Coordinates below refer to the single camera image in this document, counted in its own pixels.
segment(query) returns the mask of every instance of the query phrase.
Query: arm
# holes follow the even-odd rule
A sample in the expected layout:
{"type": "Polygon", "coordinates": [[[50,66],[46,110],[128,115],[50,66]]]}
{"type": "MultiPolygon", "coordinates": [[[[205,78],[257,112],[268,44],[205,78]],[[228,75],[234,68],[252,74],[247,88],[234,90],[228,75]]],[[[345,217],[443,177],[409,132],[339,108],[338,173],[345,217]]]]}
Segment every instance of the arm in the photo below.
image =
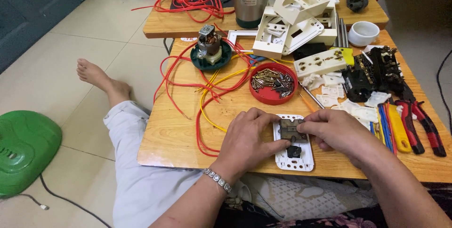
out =
{"type": "MultiPolygon", "coordinates": [[[[260,134],[279,116],[257,108],[242,111],[230,123],[220,154],[210,169],[230,185],[262,160],[290,146],[286,140],[263,143],[260,134]]],[[[149,228],[212,227],[226,191],[211,177],[203,174],[161,217],[149,228]]]]}
{"type": "Polygon", "coordinates": [[[452,227],[452,221],[416,179],[367,128],[339,110],[319,110],[298,131],[315,136],[320,148],[334,148],[361,168],[372,184],[389,227],[452,227]]]}

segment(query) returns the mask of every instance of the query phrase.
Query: red container lid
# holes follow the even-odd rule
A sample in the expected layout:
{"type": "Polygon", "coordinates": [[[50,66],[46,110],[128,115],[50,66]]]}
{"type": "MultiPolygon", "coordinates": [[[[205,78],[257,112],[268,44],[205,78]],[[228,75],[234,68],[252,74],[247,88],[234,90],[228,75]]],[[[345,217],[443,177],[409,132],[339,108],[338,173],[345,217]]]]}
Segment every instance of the red container lid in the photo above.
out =
{"type": "Polygon", "coordinates": [[[278,104],[284,104],[287,101],[289,101],[293,97],[293,93],[295,93],[295,90],[297,89],[297,74],[288,66],[279,64],[279,63],[263,63],[259,66],[257,66],[252,72],[251,76],[256,75],[257,72],[264,70],[264,69],[270,69],[274,71],[281,72],[282,74],[288,74],[293,79],[293,91],[290,93],[290,95],[279,98],[279,93],[271,90],[272,87],[263,87],[262,89],[259,89],[259,92],[256,92],[253,89],[253,86],[251,85],[252,77],[250,77],[250,92],[251,94],[261,103],[269,104],[269,105],[278,105],[278,104]]]}

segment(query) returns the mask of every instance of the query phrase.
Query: hand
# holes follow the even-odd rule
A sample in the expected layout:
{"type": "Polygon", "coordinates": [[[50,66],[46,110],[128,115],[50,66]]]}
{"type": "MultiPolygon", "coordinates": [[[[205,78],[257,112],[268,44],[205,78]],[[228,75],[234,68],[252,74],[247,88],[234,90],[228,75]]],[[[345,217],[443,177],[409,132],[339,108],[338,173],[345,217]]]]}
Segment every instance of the hand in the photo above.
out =
{"type": "Polygon", "coordinates": [[[367,151],[383,146],[356,118],[342,110],[318,110],[306,116],[297,131],[313,134],[321,149],[333,148],[345,154],[356,167],[360,167],[361,157],[367,151]]]}
{"type": "Polygon", "coordinates": [[[212,170],[233,183],[264,159],[289,147],[288,140],[263,143],[260,138],[268,123],[277,123],[280,119],[278,115],[257,108],[240,112],[229,124],[220,154],[211,165],[212,170]]]}

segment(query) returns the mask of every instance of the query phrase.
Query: label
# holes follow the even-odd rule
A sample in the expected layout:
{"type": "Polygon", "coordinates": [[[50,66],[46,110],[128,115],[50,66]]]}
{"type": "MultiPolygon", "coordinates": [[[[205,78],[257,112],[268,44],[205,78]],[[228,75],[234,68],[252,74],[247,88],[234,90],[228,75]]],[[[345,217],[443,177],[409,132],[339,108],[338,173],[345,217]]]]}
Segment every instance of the label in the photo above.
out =
{"type": "Polygon", "coordinates": [[[180,38],[180,40],[184,41],[184,42],[191,42],[191,41],[196,41],[198,40],[198,38],[180,38]]]}
{"type": "Polygon", "coordinates": [[[242,0],[242,5],[245,6],[256,6],[257,0],[242,0]]]}
{"type": "Polygon", "coordinates": [[[348,93],[352,89],[352,84],[350,83],[350,79],[347,77],[345,80],[345,91],[348,93]]]}

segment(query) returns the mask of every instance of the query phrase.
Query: green plastic stool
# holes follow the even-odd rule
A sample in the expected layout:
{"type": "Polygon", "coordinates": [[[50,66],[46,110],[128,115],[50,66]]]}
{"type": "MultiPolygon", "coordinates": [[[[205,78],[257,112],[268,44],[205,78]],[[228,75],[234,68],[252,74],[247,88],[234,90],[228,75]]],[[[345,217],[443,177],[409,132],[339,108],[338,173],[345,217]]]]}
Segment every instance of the green plastic stool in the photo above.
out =
{"type": "Polygon", "coordinates": [[[34,111],[16,110],[0,116],[0,198],[29,187],[61,145],[61,128],[34,111]]]}

